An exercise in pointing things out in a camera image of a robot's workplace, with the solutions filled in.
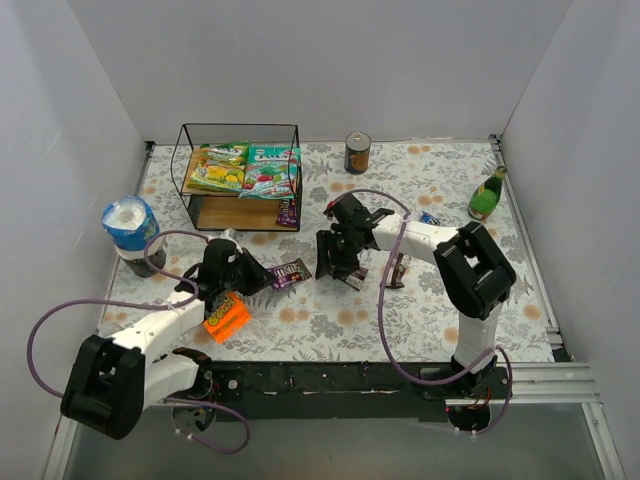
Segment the purple M&M candy bag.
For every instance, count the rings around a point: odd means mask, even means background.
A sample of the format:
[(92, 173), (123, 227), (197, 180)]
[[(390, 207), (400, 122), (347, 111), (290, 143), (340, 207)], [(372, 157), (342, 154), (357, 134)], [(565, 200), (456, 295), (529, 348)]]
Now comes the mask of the purple M&M candy bag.
[(299, 214), (295, 199), (281, 199), (279, 201), (276, 224), (287, 228), (299, 228)]

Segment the brown candy bag barcode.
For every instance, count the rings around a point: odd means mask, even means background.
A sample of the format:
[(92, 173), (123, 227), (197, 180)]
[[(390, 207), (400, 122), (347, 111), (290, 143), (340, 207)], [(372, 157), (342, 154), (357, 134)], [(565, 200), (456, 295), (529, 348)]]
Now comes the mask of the brown candy bag barcode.
[(391, 262), (385, 276), (385, 288), (399, 290), (405, 287), (404, 277), (409, 270), (411, 258), (403, 253), (398, 253)]

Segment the brown M&M candy bag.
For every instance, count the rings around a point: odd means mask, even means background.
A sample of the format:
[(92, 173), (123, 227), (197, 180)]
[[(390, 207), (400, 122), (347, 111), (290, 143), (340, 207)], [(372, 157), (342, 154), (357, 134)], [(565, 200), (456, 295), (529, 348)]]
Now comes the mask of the brown M&M candy bag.
[(275, 276), (275, 281), (271, 284), (274, 290), (280, 290), (311, 278), (311, 273), (301, 258), (270, 267), (268, 271)]

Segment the teal red candy bag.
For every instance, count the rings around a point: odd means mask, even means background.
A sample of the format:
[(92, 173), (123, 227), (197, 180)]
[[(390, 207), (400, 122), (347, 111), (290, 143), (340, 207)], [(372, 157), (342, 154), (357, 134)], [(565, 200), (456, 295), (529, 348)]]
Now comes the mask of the teal red candy bag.
[(290, 200), (295, 197), (299, 147), (252, 145), (240, 198)]

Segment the green yellow candy bag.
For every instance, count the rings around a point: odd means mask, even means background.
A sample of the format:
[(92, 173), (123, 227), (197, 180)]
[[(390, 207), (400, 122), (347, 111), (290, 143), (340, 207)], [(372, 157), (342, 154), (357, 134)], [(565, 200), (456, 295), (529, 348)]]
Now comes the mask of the green yellow candy bag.
[(195, 164), (187, 176), (186, 187), (239, 193), (244, 185), (250, 146), (249, 142), (244, 141), (202, 144), (192, 153)]

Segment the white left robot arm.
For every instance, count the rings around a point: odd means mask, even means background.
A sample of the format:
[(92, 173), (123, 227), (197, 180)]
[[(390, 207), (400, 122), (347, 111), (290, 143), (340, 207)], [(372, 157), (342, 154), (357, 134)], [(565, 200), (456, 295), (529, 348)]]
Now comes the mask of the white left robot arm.
[(81, 344), (61, 401), (62, 414), (113, 439), (126, 437), (142, 412), (169, 397), (209, 400), (213, 362), (173, 342), (202, 324), (231, 294), (255, 295), (275, 275), (227, 238), (208, 242), (201, 262), (186, 270), (167, 306), (110, 337)]

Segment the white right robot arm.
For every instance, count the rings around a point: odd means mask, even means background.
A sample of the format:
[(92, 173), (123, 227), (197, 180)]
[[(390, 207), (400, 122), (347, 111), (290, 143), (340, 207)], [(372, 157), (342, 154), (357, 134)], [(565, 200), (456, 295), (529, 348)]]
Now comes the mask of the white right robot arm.
[(498, 317), (508, 300), (516, 273), (485, 227), (470, 222), (460, 228), (434, 226), (400, 212), (368, 210), (348, 192), (330, 202), (325, 216), (332, 224), (316, 234), (316, 278), (344, 279), (359, 267), (364, 250), (388, 253), (388, 275), (403, 256), (434, 266), (457, 309), (458, 339), (448, 365), (427, 367), (418, 375), (389, 361), (408, 381), (435, 395), (471, 395), (482, 391), (505, 353), (496, 345)]

